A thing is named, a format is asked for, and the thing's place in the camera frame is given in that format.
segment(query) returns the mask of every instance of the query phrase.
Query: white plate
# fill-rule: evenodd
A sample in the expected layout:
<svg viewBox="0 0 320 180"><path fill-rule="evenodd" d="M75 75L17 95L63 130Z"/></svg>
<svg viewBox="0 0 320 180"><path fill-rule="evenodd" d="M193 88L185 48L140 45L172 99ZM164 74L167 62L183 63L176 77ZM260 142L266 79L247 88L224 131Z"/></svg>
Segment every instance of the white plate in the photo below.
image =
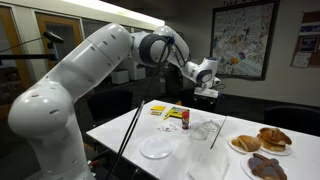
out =
<svg viewBox="0 0 320 180"><path fill-rule="evenodd" d="M253 157L252 154L247 154L247 155L243 156L243 157L241 158L241 160L240 160L241 167L242 167L243 171L244 171L251 179L253 179L253 180L262 180L260 177L253 175L252 172L251 172L251 169L250 169L250 167L249 167L248 161L249 161L249 159L252 158L252 157ZM283 169L284 173L286 173L286 175L287 175L287 177L288 177L288 170L281 165L281 162L280 162L280 166L281 166L281 168Z"/></svg>
<svg viewBox="0 0 320 180"><path fill-rule="evenodd" d="M162 138L148 138L140 144L140 152L150 159L161 159L173 151L173 145Z"/></svg>
<svg viewBox="0 0 320 180"><path fill-rule="evenodd" d="M238 151L239 153L242 153L242 154L247 154L247 153L254 153L254 152L258 152L259 150L256 150L256 151L253 151L253 152L248 152L248 151L245 151L243 148L239 147L239 146L235 146L232 144L232 140L233 139L237 139L237 137L232 137L228 140L228 144L229 146L234 149L235 151Z"/></svg>
<svg viewBox="0 0 320 180"><path fill-rule="evenodd" d="M262 150L262 151L264 151L264 152L267 152L267 153L270 153L270 154L273 154L273 155L279 155L279 156L287 156L287 155L289 155L289 154L291 154L292 153L292 149L291 149L291 147L290 146L288 146L288 145L286 145L286 150L284 150L284 151L271 151L271 150L269 150L269 149L266 149L266 148L264 148L264 147L260 147L260 149Z"/></svg>

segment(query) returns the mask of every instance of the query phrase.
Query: framed picture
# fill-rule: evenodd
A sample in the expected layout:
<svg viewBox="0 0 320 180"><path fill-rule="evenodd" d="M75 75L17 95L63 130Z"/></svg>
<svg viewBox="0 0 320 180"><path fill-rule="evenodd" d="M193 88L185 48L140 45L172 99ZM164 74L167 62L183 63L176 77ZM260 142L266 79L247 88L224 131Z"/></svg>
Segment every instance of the framed picture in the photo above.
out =
<svg viewBox="0 0 320 180"><path fill-rule="evenodd" d="M300 52L315 52L318 45L318 36L303 36Z"/></svg>
<svg viewBox="0 0 320 180"><path fill-rule="evenodd" d="M210 56L218 77L264 80L279 0L213 9Z"/></svg>

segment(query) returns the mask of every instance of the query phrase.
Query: small red bottle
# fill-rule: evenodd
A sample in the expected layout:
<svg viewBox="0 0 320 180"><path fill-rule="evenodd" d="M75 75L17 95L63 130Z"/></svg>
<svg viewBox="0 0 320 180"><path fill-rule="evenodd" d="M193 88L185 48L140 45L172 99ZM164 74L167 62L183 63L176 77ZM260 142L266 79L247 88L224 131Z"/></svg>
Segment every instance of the small red bottle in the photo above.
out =
<svg viewBox="0 0 320 180"><path fill-rule="evenodd" d="M189 129L189 111L182 112L182 129Z"/></svg>

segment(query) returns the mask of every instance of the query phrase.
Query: pastry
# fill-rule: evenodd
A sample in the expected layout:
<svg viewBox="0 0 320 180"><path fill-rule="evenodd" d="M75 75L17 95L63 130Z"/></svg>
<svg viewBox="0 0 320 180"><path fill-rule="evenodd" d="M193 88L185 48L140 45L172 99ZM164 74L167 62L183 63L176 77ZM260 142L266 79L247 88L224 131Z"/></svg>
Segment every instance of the pastry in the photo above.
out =
<svg viewBox="0 0 320 180"><path fill-rule="evenodd" d="M247 135L238 136L231 143L235 146L243 148L247 152L252 152L260 149L260 142L257 138Z"/></svg>
<svg viewBox="0 0 320 180"><path fill-rule="evenodd" d="M286 150L286 145L272 144L269 141L266 141L265 139L263 139L261 134L258 134L257 137L258 137L258 140L261 143L261 146L266 148L266 149L269 149L271 151L279 151L279 152L282 152L282 151Z"/></svg>
<svg viewBox="0 0 320 180"><path fill-rule="evenodd" d="M253 153L249 159L248 165L255 176L265 180L286 180L287 175L279 165L277 159L268 159L260 154Z"/></svg>
<svg viewBox="0 0 320 180"><path fill-rule="evenodd" d="M291 139L281 132L278 128L262 128L260 129L261 137L272 143L277 145L286 145L292 144Z"/></svg>

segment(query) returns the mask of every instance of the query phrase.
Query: ceiling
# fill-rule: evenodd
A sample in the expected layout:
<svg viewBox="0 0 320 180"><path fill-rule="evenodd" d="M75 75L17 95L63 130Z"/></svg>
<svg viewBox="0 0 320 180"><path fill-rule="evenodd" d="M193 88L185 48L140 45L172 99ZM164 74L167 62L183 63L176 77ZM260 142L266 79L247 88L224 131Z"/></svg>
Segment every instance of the ceiling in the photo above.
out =
<svg viewBox="0 0 320 180"><path fill-rule="evenodd" d="M101 0L162 20L176 16L178 0Z"/></svg>

